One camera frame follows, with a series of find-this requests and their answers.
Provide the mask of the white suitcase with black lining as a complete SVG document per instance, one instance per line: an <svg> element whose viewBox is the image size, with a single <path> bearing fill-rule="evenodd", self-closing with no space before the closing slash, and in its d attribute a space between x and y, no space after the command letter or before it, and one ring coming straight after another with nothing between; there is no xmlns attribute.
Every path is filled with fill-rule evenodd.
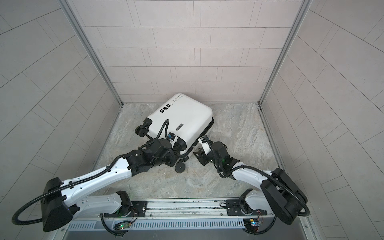
<svg viewBox="0 0 384 240"><path fill-rule="evenodd" d="M177 160L168 166L177 173L184 172L184 164L199 145L198 139L209 133L214 125L213 110L184 95L176 94L136 127L139 137L167 139L173 150L179 152Z"/></svg>

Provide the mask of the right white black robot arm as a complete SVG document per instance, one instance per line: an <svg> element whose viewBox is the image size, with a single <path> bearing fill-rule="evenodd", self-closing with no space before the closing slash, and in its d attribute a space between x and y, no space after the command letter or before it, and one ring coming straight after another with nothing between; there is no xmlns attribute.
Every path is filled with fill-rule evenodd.
<svg viewBox="0 0 384 240"><path fill-rule="evenodd" d="M253 189L246 190L236 204L242 214L258 214L263 210L273 213L287 225L292 224L296 217L311 214L306 195L284 170L263 171L245 165L229 155L225 144L212 142L207 136L199 138L199 143L202 148L194 155L203 166L212 163L221 178L248 183L264 194L261 197Z"/></svg>

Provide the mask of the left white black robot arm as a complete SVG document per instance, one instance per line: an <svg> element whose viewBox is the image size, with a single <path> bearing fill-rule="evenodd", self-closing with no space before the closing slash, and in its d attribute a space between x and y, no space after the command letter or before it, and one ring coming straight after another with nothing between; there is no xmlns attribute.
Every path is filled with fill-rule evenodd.
<svg viewBox="0 0 384 240"><path fill-rule="evenodd" d="M173 167L180 159L185 144L172 133L156 137L138 149L117 156L109 165L89 174L61 181L47 182L44 193L17 210L12 223L17 226L43 224L45 232L57 230L82 215L101 217L138 216L127 192L118 191L110 197L88 199L88 196L112 183L147 172L165 164Z"/></svg>

